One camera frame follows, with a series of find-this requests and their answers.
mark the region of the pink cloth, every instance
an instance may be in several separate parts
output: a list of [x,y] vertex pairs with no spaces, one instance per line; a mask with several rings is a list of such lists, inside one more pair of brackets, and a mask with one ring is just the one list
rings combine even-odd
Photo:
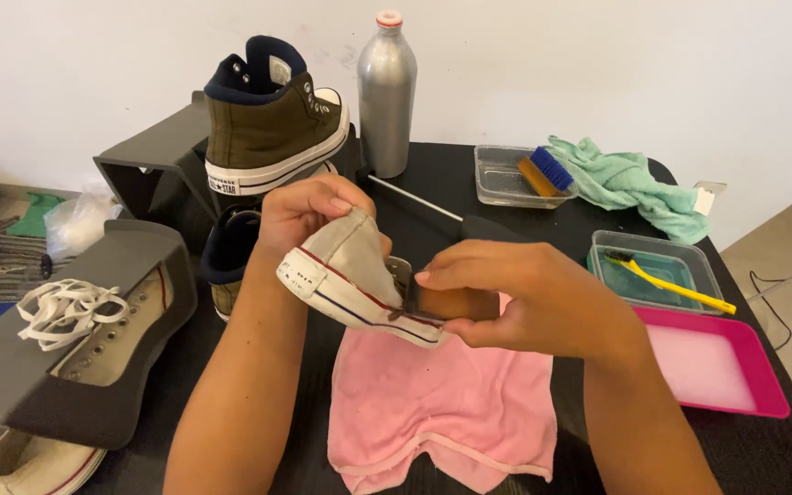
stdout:
[[478,493],[514,473],[551,481],[551,375],[551,356],[471,349],[454,335],[424,349],[347,329],[332,376],[329,462],[353,495],[402,484],[422,452]]

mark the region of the shoe heel label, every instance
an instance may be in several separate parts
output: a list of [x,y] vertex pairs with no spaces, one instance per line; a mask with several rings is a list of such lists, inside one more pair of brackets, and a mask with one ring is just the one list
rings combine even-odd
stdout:
[[318,267],[300,253],[287,254],[277,267],[277,278],[300,298],[310,298],[325,275],[325,268]]
[[237,194],[237,189],[239,188],[237,181],[219,179],[218,177],[213,177],[212,175],[208,175],[207,178],[209,179],[210,190],[224,195],[240,196]]

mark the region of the olive green high-top sneaker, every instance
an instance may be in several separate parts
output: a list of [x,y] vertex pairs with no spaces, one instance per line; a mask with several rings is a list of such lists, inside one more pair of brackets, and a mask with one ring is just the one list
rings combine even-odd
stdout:
[[263,194],[303,176],[338,152],[350,117],[341,96],[314,88],[289,43],[247,41],[247,60],[230,55],[203,88],[212,129],[209,187],[232,196]]

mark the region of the white wall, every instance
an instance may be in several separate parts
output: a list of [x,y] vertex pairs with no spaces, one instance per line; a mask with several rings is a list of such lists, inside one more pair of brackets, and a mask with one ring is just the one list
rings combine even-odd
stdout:
[[186,105],[256,33],[286,39],[356,121],[375,13],[418,60],[412,140],[591,136],[730,189],[725,248],[792,203],[792,0],[0,0],[0,182],[77,190],[92,155]]

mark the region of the hand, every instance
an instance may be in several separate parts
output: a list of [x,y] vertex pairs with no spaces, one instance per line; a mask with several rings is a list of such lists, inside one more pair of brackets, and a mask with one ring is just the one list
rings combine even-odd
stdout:
[[592,359],[649,349],[631,307],[546,243],[460,242],[437,254],[416,279],[434,290],[472,287],[513,298],[495,321],[446,322],[444,330],[471,347]]
[[[320,174],[278,187],[261,204],[261,226],[255,250],[277,260],[301,246],[325,224],[350,212],[364,209],[375,217],[375,204],[355,184],[336,174]],[[381,247],[390,253],[391,242],[382,236]]]

